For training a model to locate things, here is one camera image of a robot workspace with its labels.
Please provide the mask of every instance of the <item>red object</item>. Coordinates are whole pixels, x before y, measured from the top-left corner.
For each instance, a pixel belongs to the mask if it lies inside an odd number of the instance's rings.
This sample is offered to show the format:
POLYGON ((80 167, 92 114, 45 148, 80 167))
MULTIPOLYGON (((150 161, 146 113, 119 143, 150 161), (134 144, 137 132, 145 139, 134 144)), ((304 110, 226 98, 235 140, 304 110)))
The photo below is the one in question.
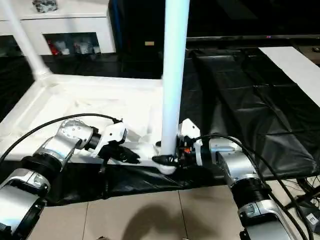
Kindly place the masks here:
POLYGON ((52 55, 56 56, 60 53, 59 50, 55 47, 55 45, 52 43, 51 40, 48 40, 47 43, 48 43, 48 46, 51 50, 52 55))

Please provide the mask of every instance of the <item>black cable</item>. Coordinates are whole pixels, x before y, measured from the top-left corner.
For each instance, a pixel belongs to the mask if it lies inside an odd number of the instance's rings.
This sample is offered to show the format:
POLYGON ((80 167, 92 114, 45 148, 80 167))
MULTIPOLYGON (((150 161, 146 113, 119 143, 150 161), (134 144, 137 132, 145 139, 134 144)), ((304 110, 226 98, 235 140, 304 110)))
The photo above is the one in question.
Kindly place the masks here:
MULTIPOLYGON (((297 212, 299 213, 299 215, 301 216, 301 220, 303 222, 303 224, 305 225, 307 232, 308 232, 308 238, 309 240, 314 240, 314 235, 313 232, 308 224, 308 220, 306 218, 306 216, 303 214, 299 204, 297 203, 297 201, 295 200, 295 198, 291 195, 290 191, 287 189, 287 187, 285 186, 285 184, 281 181, 281 179, 279 178, 278 174, 274 171, 274 169, 270 166, 270 164, 267 162, 267 160, 265 160, 260 154, 258 154, 254 149, 252 149, 249 146, 245 146, 243 145, 241 142, 239 142, 238 140, 234 139, 233 137, 224 135, 224 134, 220 134, 220 133, 210 133, 210 134, 206 134, 203 136, 199 136, 193 139, 194 142, 196 142, 197 140, 200 139, 204 139, 204 138, 224 138, 224 139, 228 139, 230 141, 232 141, 233 143, 237 144, 240 148, 242 148, 242 150, 244 150, 245 153, 247 153, 247 157, 251 160, 252 164, 255 166, 255 169, 257 171, 257 174, 259 175, 261 181, 266 184, 266 180, 264 178, 264 176, 261 174, 259 167, 256 163, 256 161, 253 160, 253 157, 251 157, 251 155, 249 153, 254 154, 255 156, 257 156, 259 159, 262 160, 262 162, 266 165, 266 167, 269 169, 269 171, 272 173, 272 175, 274 176, 274 178, 278 181, 278 183, 281 185, 282 189, 285 191, 285 193, 288 195, 288 197, 290 198, 291 202, 293 203, 293 205, 295 206, 297 212)), ((280 201, 274 196, 274 198, 272 198, 277 204, 280 203, 280 201)), ((301 229, 301 227, 299 226, 299 224, 297 223, 297 221, 292 217, 292 215, 285 210, 285 207, 281 204, 279 205, 279 207, 284 211, 284 213, 288 216, 288 218, 290 218, 290 220, 292 221, 292 223, 294 224, 294 226, 296 227, 296 229, 299 231, 301 237, 304 240, 307 240, 307 237, 305 235, 305 233, 303 232, 303 230, 301 229)))
POLYGON ((31 134, 35 133, 36 131, 48 126, 48 125, 51 125, 51 124, 54 124, 54 123, 57 123, 57 122, 60 122, 62 120, 67 120, 67 119, 71 119, 71 118, 77 118, 77 117, 83 117, 83 116, 95 116, 95 117, 101 117, 101 118, 105 118, 105 119, 111 119, 113 121, 113 123, 120 123, 121 121, 114 118, 114 117, 111 117, 111 116, 108 116, 108 115, 104 115, 104 114, 99 114, 99 113, 79 113, 79 114, 73 114, 73 115, 69 115, 69 116, 63 116, 63 117, 60 117, 60 118, 57 118, 57 119, 54 119, 54 120, 51 120, 51 121, 48 121, 44 124, 41 124, 40 126, 37 126, 36 128, 32 129, 31 131, 27 132, 25 135, 23 135, 22 137, 20 137, 17 141, 15 141, 4 153, 3 155, 0 157, 0 165, 3 163, 3 161, 5 160, 6 156, 12 151, 12 149, 15 148, 15 146, 17 146, 19 143, 21 143, 24 139, 26 139, 27 137, 29 137, 31 134))
POLYGON ((291 189, 294 189, 294 190, 296 190, 296 191, 305 192, 305 191, 303 191, 303 190, 301 190, 301 189, 295 188, 295 187, 290 186, 290 185, 285 185, 285 186, 286 186, 287 188, 291 188, 291 189))

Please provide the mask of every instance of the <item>white table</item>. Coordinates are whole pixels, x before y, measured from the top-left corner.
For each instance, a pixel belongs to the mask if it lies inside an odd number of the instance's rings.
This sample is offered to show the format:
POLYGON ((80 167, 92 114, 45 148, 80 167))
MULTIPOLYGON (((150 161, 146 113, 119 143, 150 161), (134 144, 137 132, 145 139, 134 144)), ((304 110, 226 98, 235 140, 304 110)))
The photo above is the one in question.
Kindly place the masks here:
MULTIPOLYGON (((96 33, 102 53, 116 51, 108 13, 109 0, 57 0, 58 9, 39 13, 31 0, 11 0, 21 24, 39 55, 51 55, 44 34, 96 33)), ((0 8, 0 36, 12 35, 0 8)))

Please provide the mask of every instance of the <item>shelf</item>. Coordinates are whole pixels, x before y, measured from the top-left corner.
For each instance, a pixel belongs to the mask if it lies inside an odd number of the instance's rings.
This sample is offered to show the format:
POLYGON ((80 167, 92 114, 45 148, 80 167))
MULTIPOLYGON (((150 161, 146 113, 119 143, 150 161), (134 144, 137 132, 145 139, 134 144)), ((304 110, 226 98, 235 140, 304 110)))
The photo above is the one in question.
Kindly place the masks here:
MULTIPOLYGON (((56 11, 39 13, 32 5, 32 0, 11 1, 21 20, 107 17, 109 3, 109 0, 57 0, 56 11)), ((0 9, 0 21, 6 20, 5 14, 0 9)))

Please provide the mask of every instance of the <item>small object on shelf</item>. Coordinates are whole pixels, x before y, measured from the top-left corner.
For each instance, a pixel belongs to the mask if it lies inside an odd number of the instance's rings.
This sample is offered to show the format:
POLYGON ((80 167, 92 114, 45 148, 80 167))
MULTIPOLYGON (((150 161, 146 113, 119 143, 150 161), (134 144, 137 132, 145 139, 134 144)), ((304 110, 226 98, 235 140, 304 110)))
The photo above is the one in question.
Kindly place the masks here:
POLYGON ((74 42, 74 49, 77 54, 92 54, 93 46, 88 42, 74 42))
POLYGON ((64 41, 55 41, 53 44, 59 51, 63 51, 67 48, 66 43, 64 41))
POLYGON ((55 45, 53 45, 51 40, 48 40, 47 43, 51 50, 52 55, 58 55, 60 53, 59 50, 55 47, 55 45))
POLYGON ((32 4, 39 13, 52 12, 58 9, 57 0, 32 0, 32 4))
POLYGON ((101 53, 101 50, 100 50, 99 46, 94 46, 93 47, 93 51, 94 51, 95 54, 100 54, 101 53))
POLYGON ((69 55, 70 54, 70 50, 69 48, 65 48, 63 50, 61 50, 62 55, 69 55))

